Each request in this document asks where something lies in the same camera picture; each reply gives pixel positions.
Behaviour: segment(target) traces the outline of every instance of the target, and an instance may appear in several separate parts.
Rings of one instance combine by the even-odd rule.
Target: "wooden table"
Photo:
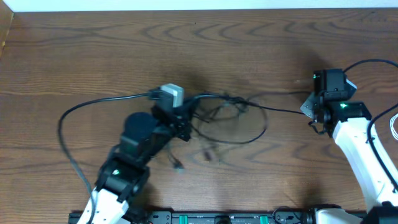
[[[397,9],[18,13],[0,65],[0,223],[66,223],[88,194],[62,154],[60,115],[95,98],[142,93],[175,83],[187,93],[249,96],[262,105],[299,110],[312,72],[365,58],[398,60]],[[370,63],[350,71],[375,116],[397,101],[397,70]],[[100,103],[65,122],[68,147],[91,183],[124,119],[148,111],[145,99]],[[267,111],[268,130],[244,146],[222,146],[219,162],[203,157],[205,141],[174,141],[186,170],[165,152],[149,164],[139,201],[174,210],[273,210],[335,203],[364,210],[361,189],[332,139],[309,118]],[[388,121],[376,126],[398,163]],[[246,119],[235,139],[259,131]]]

